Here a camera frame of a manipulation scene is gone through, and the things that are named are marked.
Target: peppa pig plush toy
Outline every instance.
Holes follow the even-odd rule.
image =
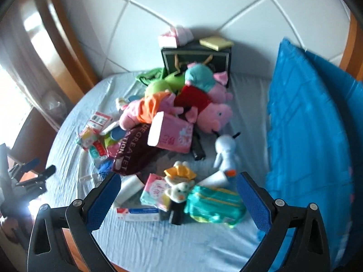
[[[127,131],[140,123],[151,124],[154,116],[163,111],[167,114],[181,114],[182,107],[174,107],[175,94],[164,91],[158,92],[140,100],[134,100],[121,107],[120,127]]]
[[[232,118],[232,109],[223,103],[213,103],[209,96],[194,86],[184,86],[174,105],[191,107],[185,114],[188,122],[196,123],[203,132],[222,129]]]
[[[226,101],[233,99],[233,95],[227,93],[224,86],[227,81],[227,72],[213,73],[204,64],[190,64],[185,72],[185,85],[201,89],[208,94],[214,103],[226,103]]]

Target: dark red bag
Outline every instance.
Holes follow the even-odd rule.
[[[160,148],[147,144],[150,126],[150,124],[140,124],[126,133],[120,142],[112,166],[113,172],[124,176],[136,174],[161,151]]]

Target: pink and white box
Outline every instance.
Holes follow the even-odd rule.
[[[170,151],[188,153],[192,144],[193,124],[158,112],[152,120],[147,144]]]

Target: wrinkled sheet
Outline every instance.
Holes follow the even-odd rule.
[[[76,198],[84,198],[94,187],[95,180],[78,181],[96,171],[88,154],[76,145],[76,134],[96,110],[117,117],[117,97],[141,95],[145,86],[135,81],[137,74],[122,73],[104,79],[68,115],[48,158],[48,165],[56,165],[57,172],[47,181],[48,192],[41,197],[44,203],[51,207],[66,206]],[[269,170],[266,147],[269,84],[264,78],[232,74],[228,90],[235,97],[230,103],[234,116],[223,130],[229,134],[241,132],[237,139],[239,170],[248,171],[260,186],[264,185]],[[216,171],[212,168],[215,138],[201,134],[205,160],[196,162],[191,154],[163,151],[143,174],[162,174],[176,160],[187,160],[198,175],[196,181],[200,181]],[[110,261],[130,272],[239,271],[259,244],[257,228],[248,213],[240,224],[230,229],[224,225],[197,223],[190,218],[182,226],[167,221],[124,222],[111,209],[93,236]]]

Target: white roll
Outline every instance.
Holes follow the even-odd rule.
[[[143,189],[144,186],[144,183],[141,182],[136,174],[124,177],[121,182],[120,192],[115,199],[114,207],[121,207],[125,201]]]
[[[203,187],[225,187],[228,185],[228,179],[224,172],[218,171],[210,175],[208,178],[200,181],[197,185]]]

